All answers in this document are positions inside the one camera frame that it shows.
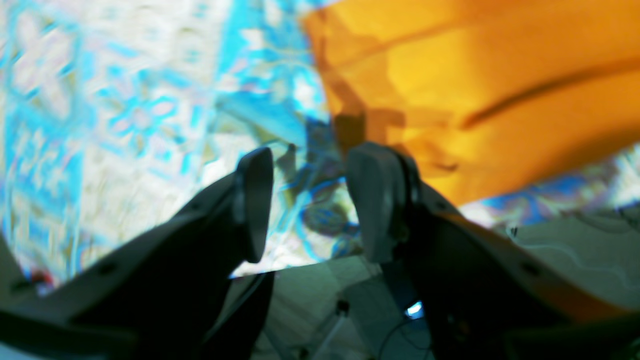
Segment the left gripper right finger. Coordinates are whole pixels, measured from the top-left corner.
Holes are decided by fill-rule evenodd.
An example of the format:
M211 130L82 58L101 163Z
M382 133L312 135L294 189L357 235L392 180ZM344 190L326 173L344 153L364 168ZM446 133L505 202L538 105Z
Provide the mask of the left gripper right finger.
M438 360L637 360L639 313L599 300L464 218L416 162L352 148L346 183L365 256L399 264Z

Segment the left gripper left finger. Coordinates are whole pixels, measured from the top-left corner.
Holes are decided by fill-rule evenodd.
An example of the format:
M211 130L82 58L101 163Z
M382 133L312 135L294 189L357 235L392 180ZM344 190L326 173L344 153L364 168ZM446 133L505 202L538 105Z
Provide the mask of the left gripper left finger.
M267 147L162 223L45 295L1 310L3 360L244 358L212 336L229 280L265 252L274 187Z

